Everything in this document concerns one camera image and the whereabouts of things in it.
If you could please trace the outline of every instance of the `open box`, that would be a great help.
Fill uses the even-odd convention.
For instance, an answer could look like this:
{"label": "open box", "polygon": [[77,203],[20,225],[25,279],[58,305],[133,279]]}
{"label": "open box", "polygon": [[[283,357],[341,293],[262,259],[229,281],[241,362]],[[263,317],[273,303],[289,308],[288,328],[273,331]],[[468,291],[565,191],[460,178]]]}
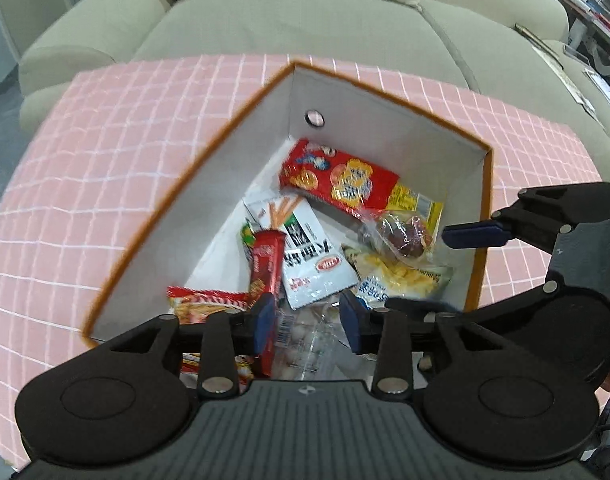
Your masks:
{"label": "open box", "polygon": [[[307,112],[322,115],[313,127]],[[371,86],[292,63],[229,121],[159,204],[114,268],[83,326],[90,344],[168,311],[166,288],[247,291],[240,242],[243,197],[277,187],[280,165],[299,138],[333,146],[400,175],[400,182],[444,202],[440,226],[489,218],[492,149],[429,111]],[[358,222],[310,201],[329,239],[355,243]],[[486,250],[436,254],[454,268],[442,299],[478,306]]]}

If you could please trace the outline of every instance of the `pink tablecloth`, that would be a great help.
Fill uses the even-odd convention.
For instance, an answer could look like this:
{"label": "pink tablecloth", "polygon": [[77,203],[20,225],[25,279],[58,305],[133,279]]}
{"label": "pink tablecloth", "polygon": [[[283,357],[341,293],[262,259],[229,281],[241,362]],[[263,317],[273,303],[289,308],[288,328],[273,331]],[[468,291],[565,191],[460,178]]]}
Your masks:
{"label": "pink tablecloth", "polygon": [[[0,453],[26,461],[14,401],[32,377],[85,350],[80,325],[112,265],[175,179],[287,56],[202,56],[79,74],[0,203]],[[521,187],[600,180],[567,126],[455,86],[309,60],[478,134],[494,149],[493,208]],[[543,281],[549,257],[491,250],[482,304]]]}

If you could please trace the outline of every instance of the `yellow snack package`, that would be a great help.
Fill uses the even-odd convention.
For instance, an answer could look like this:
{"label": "yellow snack package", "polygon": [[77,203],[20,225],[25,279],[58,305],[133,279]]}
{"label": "yellow snack package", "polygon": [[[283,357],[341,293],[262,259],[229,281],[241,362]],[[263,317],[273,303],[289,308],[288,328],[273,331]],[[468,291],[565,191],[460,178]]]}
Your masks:
{"label": "yellow snack package", "polygon": [[424,195],[413,192],[407,186],[398,183],[389,194],[387,210],[393,211],[416,211],[427,225],[427,229],[435,238],[440,222],[443,204],[434,202]]}
{"label": "yellow snack package", "polygon": [[421,270],[402,262],[386,265],[376,253],[349,246],[342,246],[342,250],[360,277],[355,295],[370,308],[381,306],[389,298],[424,300],[443,288],[451,277],[449,267]]}

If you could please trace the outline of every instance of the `sofa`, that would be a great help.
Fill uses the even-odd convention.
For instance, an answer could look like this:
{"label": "sofa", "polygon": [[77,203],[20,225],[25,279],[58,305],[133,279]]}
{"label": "sofa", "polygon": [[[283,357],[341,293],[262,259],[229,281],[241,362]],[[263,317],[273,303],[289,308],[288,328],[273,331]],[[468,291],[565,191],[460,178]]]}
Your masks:
{"label": "sofa", "polygon": [[[598,121],[516,23],[559,54]],[[557,0],[421,0],[419,9],[387,0],[82,0],[20,62],[21,126],[37,130],[83,70],[200,54],[310,54],[452,83],[568,124],[610,181],[610,106],[564,55],[567,34]]]}

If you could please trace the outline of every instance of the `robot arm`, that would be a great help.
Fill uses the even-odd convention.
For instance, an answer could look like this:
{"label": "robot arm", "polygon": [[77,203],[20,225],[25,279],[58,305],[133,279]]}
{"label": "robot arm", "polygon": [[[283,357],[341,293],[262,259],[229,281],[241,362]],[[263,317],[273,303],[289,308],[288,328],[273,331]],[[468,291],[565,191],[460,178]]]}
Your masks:
{"label": "robot arm", "polygon": [[[368,310],[342,293],[352,350],[378,355],[371,391],[256,380],[240,395],[234,356],[264,348],[271,296],[204,325],[154,318],[24,387],[21,478],[590,479],[577,458],[610,372],[610,184],[522,190],[443,233],[453,248],[514,237],[552,254],[546,283],[474,312],[397,298]],[[193,396],[182,352],[201,353]]]}

